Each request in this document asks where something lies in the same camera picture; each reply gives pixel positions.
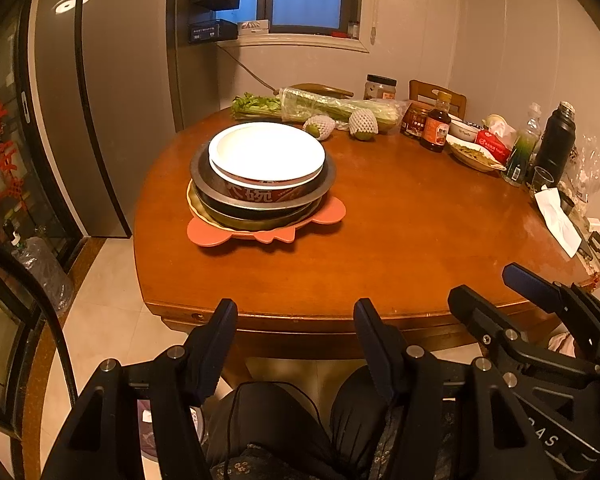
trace clear cup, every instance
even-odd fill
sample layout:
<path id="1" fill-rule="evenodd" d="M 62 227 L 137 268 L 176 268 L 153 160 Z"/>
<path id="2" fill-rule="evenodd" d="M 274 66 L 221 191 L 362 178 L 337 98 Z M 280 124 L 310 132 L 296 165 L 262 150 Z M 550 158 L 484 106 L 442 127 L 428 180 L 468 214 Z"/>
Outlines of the clear cup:
<path id="1" fill-rule="evenodd" d="M 536 166 L 534 168 L 534 177 L 531 181 L 531 195 L 535 195 L 537 192 L 542 191 L 542 186 L 553 187 L 554 178 L 551 176 L 545 168 Z"/>

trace orange bottle label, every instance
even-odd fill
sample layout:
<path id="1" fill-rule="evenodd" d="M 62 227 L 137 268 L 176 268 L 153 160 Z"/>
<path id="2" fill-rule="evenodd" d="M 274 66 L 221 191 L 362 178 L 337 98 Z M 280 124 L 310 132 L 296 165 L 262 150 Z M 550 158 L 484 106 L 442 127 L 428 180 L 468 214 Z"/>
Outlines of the orange bottle label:
<path id="1" fill-rule="evenodd" d="M 444 146 L 446 141 L 446 134 L 449 133 L 449 125 L 441 123 L 431 117 L 427 118 L 427 123 L 424 125 L 424 131 L 422 137 L 428 140 L 431 144 L 437 144 Z"/>

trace round light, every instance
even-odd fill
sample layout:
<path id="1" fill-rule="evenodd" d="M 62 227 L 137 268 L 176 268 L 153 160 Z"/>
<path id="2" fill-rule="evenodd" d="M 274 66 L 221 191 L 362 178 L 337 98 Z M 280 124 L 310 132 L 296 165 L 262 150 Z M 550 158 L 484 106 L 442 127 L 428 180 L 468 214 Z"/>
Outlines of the round light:
<path id="1" fill-rule="evenodd" d="M 85 4 L 89 0 L 82 0 L 82 3 Z M 76 0 L 61 0 L 56 4 L 56 14 L 62 14 L 63 12 L 67 12 L 75 7 Z"/>

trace green fruit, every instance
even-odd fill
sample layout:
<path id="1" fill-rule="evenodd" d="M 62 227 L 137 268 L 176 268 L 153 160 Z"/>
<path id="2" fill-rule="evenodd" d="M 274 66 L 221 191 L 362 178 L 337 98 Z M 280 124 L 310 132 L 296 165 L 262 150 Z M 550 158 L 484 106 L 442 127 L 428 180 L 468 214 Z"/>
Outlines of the green fruit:
<path id="1" fill-rule="evenodd" d="M 376 136 L 373 132 L 356 132 L 353 135 L 357 140 L 371 140 Z"/>
<path id="2" fill-rule="evenodd" d="M 320 128 L 318 128 L 316 124 L 309 124 L 305 128 L 305 131 L 312 137 L 315 137 L 316 139 L 320 137 Z"/>

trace beige floor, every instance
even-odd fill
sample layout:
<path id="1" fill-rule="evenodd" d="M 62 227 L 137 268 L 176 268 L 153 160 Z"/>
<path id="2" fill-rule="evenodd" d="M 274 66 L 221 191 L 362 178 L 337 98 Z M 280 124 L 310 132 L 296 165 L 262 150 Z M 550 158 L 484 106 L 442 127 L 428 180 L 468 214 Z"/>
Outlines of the beige floor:
<path id="1" fill-rule="evenodd" d="M 144 306 L 131 240 L 107 240 L 75 299 L 64 326 L 74 374 L 80 391 L 106 358 L 123 365 L 155 358 L 165 348 L 181 344 L 185 334 L 169 330 Z M 471 362 L 479 355 L 478 345 L 468 345 L 436 355 L 458 362 Z M 302 388 L 328 420 L 333 398 L 342 381 L 361 361 L 291 361 L 250 359 L 248 366 L 259 380 L 289 381 Z M 216 395 L 229 387 L 221 381 Z M 42 416 L 40 459 L 42 465 L 69 412 L 69 398 L 58 355 L 54 359 Z M 146 480 L 159 480 L 156 463 L 142 459 Z"/>

